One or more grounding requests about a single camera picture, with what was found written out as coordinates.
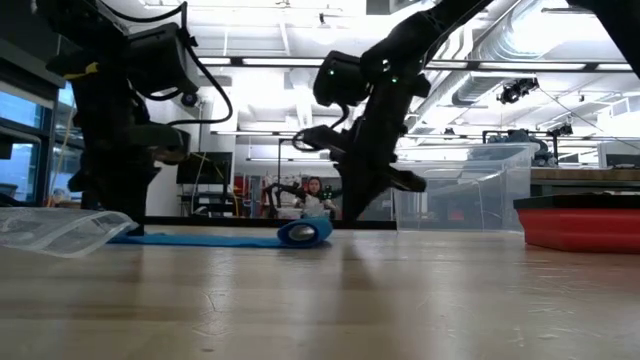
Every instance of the plastic bag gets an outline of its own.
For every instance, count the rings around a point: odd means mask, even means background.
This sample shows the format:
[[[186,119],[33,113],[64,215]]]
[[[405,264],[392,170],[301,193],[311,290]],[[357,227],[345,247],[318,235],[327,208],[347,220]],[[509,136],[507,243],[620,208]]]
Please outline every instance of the plastic bag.
[[[113,211],[0,208],[0,245],[74,258],[136,226],[127,215]]]

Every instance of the computer screen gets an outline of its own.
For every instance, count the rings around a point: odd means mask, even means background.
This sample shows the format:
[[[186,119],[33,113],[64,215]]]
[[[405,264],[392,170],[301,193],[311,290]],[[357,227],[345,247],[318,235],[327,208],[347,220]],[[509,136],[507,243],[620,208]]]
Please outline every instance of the computer screen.
[[[233,154],[230,152],[196,152],[178,164],[176,184],[222,185],[231,179]]]

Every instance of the red container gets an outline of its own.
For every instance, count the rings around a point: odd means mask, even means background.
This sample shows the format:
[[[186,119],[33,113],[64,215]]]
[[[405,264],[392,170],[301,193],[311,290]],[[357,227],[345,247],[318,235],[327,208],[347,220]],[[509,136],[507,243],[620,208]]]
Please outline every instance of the red container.
[[[573,252],[640,253],[640,197],[559,195],[516,200],[525,241]]]

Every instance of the red object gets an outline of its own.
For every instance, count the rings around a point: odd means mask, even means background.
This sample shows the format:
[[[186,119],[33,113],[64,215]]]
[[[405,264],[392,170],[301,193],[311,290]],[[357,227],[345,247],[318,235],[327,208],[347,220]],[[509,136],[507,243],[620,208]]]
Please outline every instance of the red object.
[[[640,253],[640,209],[518,209],[530,245],[574,252]]]

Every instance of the blue towel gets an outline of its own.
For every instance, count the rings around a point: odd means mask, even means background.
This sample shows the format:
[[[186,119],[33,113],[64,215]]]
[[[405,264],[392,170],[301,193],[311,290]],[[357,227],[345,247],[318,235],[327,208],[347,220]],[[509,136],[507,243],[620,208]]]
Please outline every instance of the blue towel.
[[[298,248],[306,249],[321,245],[331,235],[333,227],[326,217],[306,218],[290,222],[281,227],[277,237],[238,237],[218,235],[122,235],[110,244],[209,246],[238,248]]]

